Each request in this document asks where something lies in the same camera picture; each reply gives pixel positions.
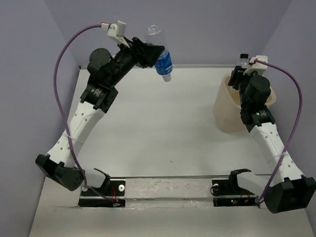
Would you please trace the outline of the blue label water bottle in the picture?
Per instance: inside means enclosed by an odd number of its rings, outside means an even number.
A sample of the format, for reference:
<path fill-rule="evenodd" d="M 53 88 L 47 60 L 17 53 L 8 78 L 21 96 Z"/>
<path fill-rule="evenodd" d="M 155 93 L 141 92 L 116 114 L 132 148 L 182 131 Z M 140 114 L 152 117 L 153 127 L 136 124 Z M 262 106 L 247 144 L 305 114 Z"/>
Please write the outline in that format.
<path fill-rule="evenodd" d="M 172 79 L 173 63 L 167 47 L 164 30 L 158 25 L 150 25 L 146 28 L 144 36 L 146 43 L 164 46 L 164 51 L 155 63 L 155 69 L 165 82 L 170 82 Z"/>

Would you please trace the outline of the clear ribbed plastic bottle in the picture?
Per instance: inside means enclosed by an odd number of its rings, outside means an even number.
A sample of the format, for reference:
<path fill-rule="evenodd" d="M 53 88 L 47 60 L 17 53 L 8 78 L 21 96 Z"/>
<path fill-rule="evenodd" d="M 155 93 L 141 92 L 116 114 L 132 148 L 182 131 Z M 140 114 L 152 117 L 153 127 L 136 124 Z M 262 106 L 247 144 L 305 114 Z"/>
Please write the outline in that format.
<path fill-rule="evenodd" d="M 237 66 L 241 66 L 242 68 L 248 68 L 249 66 L 249 54 L 241 53 L 237 62 Z"/>

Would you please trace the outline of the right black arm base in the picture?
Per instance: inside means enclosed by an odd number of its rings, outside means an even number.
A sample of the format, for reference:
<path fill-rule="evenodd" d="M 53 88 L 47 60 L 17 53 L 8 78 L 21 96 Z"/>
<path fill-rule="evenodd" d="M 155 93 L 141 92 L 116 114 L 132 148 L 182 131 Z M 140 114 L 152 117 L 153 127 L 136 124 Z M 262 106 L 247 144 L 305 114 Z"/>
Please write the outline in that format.
<path fill-rule="evenodd" d="M 256 196 L 248 190 L 234 190 L 228 179 L 214 179 L 210 193 L 213 196 L 214 207 L 246 207 L 255 206 L 260 208 L 260 204 L 255 202 Z"/>

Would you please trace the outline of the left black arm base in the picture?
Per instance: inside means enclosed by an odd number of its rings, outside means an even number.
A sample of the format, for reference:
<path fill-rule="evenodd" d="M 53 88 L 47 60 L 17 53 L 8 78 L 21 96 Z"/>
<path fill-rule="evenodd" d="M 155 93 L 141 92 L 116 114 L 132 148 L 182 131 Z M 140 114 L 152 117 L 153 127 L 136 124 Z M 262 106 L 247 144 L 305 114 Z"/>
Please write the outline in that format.
<path fill-rule="evenodd" d="M 125 207 L 126 180 L 113 178 L 107 188 L 96 188 L 96 194 L 91 189 L 81 190 L 78 201 L 79 207 Z"/>

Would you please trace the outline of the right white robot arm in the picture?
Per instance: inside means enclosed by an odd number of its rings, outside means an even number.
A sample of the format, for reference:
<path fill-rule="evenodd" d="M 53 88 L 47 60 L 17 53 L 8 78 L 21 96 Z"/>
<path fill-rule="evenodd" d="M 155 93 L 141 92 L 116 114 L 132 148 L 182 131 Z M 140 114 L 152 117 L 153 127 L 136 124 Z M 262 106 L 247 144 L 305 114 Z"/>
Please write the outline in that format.
<path fill-rule="evenodd" d="M 254 66 L 235 66 L 228 85 L 239 92 L 242 123 L 259 145 L 272 173 L 265 181 L 249 169 L 233 170 L 227 187 L 234 194 L 242 190 L 255 194 L 256 204 L 263 201 L 273 214 L 303 209 L 316 191 L 316 181 L 296 166 L 278 134 L 275 119 L 266 106 L 270 82 L 262 72 Z"/>

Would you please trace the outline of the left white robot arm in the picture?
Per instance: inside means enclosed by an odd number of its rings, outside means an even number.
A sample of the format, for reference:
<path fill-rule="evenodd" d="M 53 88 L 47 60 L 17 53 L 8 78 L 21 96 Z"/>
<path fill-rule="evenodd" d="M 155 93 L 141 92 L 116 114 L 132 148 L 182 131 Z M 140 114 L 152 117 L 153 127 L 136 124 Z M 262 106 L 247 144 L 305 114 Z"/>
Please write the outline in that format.
<path fill-rule="evenodd" d="M 152 67 L 164 49 L 163 45 L 144 43 L 134 37 L 127 41 L 127 45 L 120 44 L 115 56 L 105 48 L 98 48 L 90 54 L 87 86 L 68 128 L 45 155 L 40 154 L 35 160 L 46 177 L 69 191 L 85 185 L 92 187 L 98 195 L 108 192 L 109 175 L 94 169 L 88 179 L 88 171 L 78 166 L 79 152 L 94 126 L 113 104 L 118 95 L 115 86 L 119 81 L 135 66 Z"/>

